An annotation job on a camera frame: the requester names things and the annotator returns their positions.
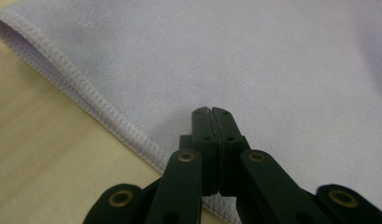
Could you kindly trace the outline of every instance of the wooden table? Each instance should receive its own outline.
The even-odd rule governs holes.
[[[0,223],[81,223],[107,188],[159,177],[0,41]]]

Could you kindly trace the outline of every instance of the light purple fabric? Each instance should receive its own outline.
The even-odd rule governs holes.
[[[25,0],[0,38],[160,171],[218,106],[302,188],[382,209],[382,0]]]

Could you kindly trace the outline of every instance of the fabric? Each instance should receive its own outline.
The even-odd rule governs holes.
[[[160,171],[217,106],[300,187],[382,209],[382,0],[25,0],[0,38]]]

